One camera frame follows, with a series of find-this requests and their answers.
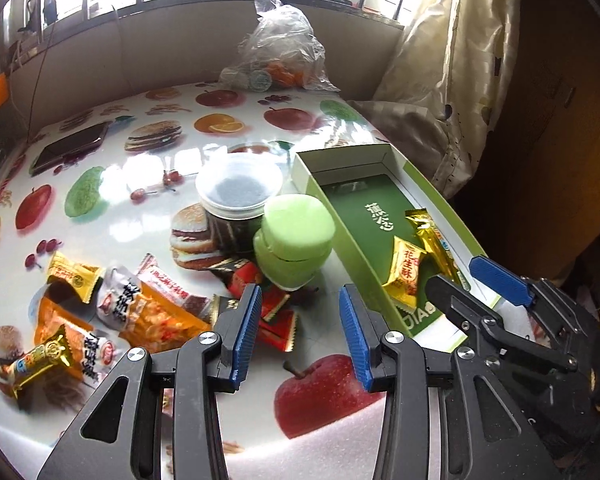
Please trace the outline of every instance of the green box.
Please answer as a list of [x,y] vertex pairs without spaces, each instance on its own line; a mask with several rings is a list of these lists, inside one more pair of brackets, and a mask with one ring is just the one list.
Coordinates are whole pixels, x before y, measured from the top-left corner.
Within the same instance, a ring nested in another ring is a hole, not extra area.
[[[448,349],[464,338],[439,311],[432,312],[426,305],[423,284],[438,272],[430,257],[420,267],[418,310],[414,315],[397,308],[382,288],[391,264],[394,234],[422,246],[404,219],[404,210],[410,206],[429,211],[470,282],[472,294],[487,305],[497,300],[493,291],[473,280],[468,272],[471,258],[484,254],[480,244],[440,193],[389,143],[298,152],[291,176],[299,192],[321,200],[333,216],[333,246],[338,257],[366,305],[380,312],[392,330],[411,335],[423,346],[442,336],[448,340]],[[365,207],[373,203],[385,213],[380,218],[373,217]],[[381,229],[384,222],[391,223],[392,229]]]

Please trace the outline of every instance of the food packet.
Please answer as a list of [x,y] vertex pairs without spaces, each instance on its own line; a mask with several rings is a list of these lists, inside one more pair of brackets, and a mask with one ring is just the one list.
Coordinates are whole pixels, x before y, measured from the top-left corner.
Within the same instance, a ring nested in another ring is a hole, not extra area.
[[260,285],[262,288],[262,318],[266,321],[272,320],[290,297],[288,292],[267,280],[258,266],[246,258],[228,258],[202,270],[209,270],[220,278],[226,289],[238,300],[242,297],[247,285],[250,283]]
[[89,323],[43,297],[38,307],[34,342],[40,344],[61,326],[64,326],[73,357],[68,372],[91,388],[98,387],[130,348],[128,343],[119,338],[113,340],[108,336],[97,335]]
[[158,261],[151,253],[147,253],[140,263],[136,276],[171,303],[198,319],[208,320],[211,298],[197,296],[185,290],[158,266]]
[[258,339],[282,352],[291,352],[294,349],[297,327],[298,314],[291,309],[285,309],[269,323],[260,320]]
[[100,267],[78,264],[56,251],[49,261],[46,276],[49,280],[57,278],[67,282],[83,303],[89,303],[101,271]]
[[256,0],[259,24],[238,47],[220,82],[238,89],[305,88],[338,92],[324,69],[324,47],[302,11],[280,0]]
[[105,272],[96,312],[120,337],[149,352],[180,348],[209,324],[155,292],[126,267]]
[[20,391],[31,381],[55,367],[72,367],[74,358],[67,341],[64,325],[33,350],[7,367],[7,381],[16,399]]
[[407,312],[416,309],[418,270],[425,254],[421,248],[394,236],[391,270],[382,288],[399,304],[404,305]]
[[454,260],[451,248],[437,228],[426,209],[412,209],[404,212],[404,217],[416,229],[416,235],[422,241],[427,253],[431,254],[440,272],[452,282],[471,290],[471,285]]

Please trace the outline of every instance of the cream curtain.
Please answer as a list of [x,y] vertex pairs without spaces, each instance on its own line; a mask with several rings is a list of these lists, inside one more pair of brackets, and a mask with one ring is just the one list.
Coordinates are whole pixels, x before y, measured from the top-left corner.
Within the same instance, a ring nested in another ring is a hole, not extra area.
[[371,102],[352,102],[445,196],[475,173],[516,61],[520,0],[422,0]]

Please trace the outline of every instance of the plastic bag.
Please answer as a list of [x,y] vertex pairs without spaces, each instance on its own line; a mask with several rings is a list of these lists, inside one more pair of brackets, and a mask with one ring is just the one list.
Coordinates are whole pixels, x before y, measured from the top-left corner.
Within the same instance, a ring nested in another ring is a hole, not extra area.
[[324,70],[324,47],[300,9],[280,0],[256,0],[260,23],[238,47],[238,63],[220,82],[239,89],[305,88],[338,92]]

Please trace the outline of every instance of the green lid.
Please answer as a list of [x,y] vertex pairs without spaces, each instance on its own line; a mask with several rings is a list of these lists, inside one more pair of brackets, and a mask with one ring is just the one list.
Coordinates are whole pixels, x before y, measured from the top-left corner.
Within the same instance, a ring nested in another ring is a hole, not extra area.
[[300,194],[271,198],[264,206],[261,229],[271,252],[291,262],[323,255],[336,232],[322,202]]

